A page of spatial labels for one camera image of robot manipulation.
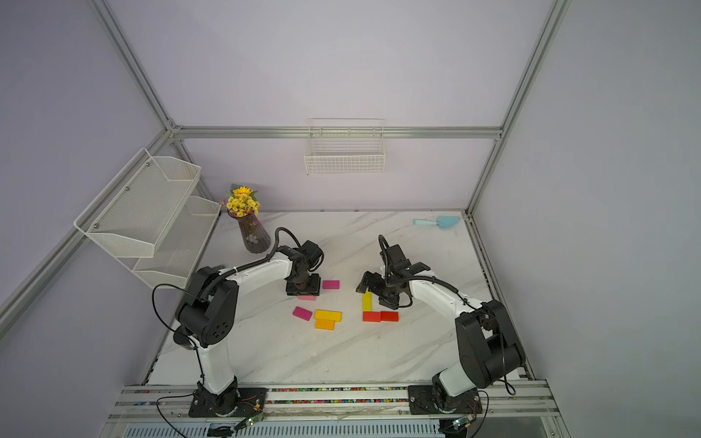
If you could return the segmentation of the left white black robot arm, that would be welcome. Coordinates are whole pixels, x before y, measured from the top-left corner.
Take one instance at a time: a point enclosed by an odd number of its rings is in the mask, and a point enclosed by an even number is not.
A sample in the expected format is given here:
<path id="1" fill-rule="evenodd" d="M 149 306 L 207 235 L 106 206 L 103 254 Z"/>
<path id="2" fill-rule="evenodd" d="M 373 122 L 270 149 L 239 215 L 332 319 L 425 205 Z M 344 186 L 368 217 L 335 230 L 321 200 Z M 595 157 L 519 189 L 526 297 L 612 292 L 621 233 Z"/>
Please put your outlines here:
<path id="1" fill-rule="evenodd" d="M 155 295 L 151 300 L 155 316 L 173 333 L 173 340 L 196 354 L 200 377 L 194 397 L 200 406 L 223 416 L 243 402 L 226 341 L 234 328 L 238 300 L 277 281 L 285 283 L 290 297 L 317 297 L 321 292 L 317 270 L 324 259 L 318 244 L 310 240 L 301 243 L 290 230 L 279 227 L 272 248 L 260 259 L 234 268 L 201 268 L 188 289 L 168 283 L 153 287 L 152 292 L 171 288 L 184 293 L 184 301 L 175 312 L 177 328 L 161 316 Z"/>

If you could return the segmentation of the red block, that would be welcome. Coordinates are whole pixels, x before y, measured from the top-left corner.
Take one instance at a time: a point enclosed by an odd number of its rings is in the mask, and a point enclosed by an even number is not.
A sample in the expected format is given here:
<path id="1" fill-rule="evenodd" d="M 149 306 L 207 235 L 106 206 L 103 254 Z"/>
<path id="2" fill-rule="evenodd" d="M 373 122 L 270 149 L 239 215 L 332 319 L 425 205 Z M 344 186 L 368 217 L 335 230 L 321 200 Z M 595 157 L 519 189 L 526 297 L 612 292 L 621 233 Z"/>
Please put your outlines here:
<path id="1" fill-rule="evenodd" d="M 398 322 L 400 320 L 398 312 L 382 311 L 380 317 L 381 322 Z"/>
<path id="2" fill-rule="evenodd" d="M 381 312 L 363 312 L 363 322 L 379 323 L 382 320 Z"/>

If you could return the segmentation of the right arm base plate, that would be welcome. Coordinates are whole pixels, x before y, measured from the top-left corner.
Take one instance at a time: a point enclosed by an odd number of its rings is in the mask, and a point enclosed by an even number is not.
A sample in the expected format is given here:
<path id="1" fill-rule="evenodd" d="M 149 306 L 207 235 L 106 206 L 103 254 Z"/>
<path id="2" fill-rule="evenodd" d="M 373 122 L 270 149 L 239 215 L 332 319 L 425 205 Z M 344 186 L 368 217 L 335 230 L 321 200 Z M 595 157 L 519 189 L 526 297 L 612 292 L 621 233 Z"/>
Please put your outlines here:
<path id="1" fill-rule="evenodd" d="M 451 396 L 437 384 L 407 387 L 409 410 L 418 414 L 482 414 L 478 391 L 473 389 Z"/>

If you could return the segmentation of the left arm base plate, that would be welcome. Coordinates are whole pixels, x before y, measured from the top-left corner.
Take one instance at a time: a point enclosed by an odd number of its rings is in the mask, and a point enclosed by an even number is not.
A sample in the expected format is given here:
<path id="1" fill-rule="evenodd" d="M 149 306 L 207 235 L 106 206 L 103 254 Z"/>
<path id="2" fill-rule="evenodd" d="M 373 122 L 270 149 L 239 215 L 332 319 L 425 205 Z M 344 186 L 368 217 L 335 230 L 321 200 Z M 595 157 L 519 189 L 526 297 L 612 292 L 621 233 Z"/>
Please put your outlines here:
<path id="1" fill-rule="evenodd" d="M 205 388 L 194 392 L 190 418 L 244 418 L 261 411 L 266 403 L 266 388 L 233 388 L 213 394 Z"/>

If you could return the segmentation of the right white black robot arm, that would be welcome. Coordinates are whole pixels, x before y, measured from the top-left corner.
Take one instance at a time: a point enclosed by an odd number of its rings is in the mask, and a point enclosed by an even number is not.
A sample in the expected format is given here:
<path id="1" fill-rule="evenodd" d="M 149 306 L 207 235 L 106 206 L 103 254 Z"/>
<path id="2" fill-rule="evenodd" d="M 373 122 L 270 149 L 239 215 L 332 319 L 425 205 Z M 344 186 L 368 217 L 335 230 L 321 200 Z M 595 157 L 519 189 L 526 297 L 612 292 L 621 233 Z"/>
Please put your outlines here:
<path id="1" fill-rule="evenodd" d="M 526 354 L 506 307 L 497 300 L 471 299 L 431 270 L 390 277 L 367 271 L 356 291 L 376 295 L 392 310 L 399 308 L 399 296 L 406 293 L 454 325 L 458 363 L 436 375 L 436 387 L 447 397 L 485 389 L 525 364 Z"/>

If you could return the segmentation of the orange block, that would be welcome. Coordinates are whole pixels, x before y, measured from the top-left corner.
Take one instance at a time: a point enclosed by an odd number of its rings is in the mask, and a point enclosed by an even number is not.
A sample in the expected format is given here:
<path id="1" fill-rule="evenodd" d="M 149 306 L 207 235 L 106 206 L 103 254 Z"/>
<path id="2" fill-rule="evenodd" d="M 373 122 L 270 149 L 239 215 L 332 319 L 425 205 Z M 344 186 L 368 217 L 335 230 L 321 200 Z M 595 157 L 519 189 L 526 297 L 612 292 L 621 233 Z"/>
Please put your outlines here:
<path id="1" fill-rule="evenodd" d="M 315 328 L 317 330 L 328 330 L 332 331 L 335 329 L 336 322 L 332 319 L 316 319 Z"/>

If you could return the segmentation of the yellow large block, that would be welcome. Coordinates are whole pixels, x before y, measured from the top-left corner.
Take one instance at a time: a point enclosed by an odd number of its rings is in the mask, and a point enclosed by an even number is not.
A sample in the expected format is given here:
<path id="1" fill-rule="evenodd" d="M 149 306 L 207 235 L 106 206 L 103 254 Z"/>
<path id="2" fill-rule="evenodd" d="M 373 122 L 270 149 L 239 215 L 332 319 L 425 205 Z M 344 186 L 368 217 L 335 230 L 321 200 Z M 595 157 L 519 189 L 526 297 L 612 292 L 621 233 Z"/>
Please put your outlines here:
<path id="1" fill-rule="evenodd" d="M 314 312 L 314 319 L 329 320 L 340 323 L 342 321 L 342 313 L 330 310 L 316 310 Z"/>

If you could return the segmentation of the magenta block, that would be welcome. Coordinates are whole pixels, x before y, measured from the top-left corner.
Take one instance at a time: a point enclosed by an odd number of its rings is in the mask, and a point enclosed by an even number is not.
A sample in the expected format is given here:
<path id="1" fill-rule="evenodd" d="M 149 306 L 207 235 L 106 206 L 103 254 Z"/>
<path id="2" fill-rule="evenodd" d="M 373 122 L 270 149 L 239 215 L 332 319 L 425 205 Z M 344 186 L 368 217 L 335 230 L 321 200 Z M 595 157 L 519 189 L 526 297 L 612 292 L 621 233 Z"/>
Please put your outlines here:
<path id="1" fill-rule="evenodd" d="M 341 281 L 339 280 L 324 280 L 322 282 L 323 290 L 339 290 L 341 288 Z"/>
<path id="2" fill-rule="evenodd" d="M 301 307 L 296 307 L 293 310 L 292 315 L 298 319 L 302 319 L 304 321 L 310 321 L 313 318 L 313 312 L 310 310 L 306 310 L 306 308 L 301 308 Z"/>

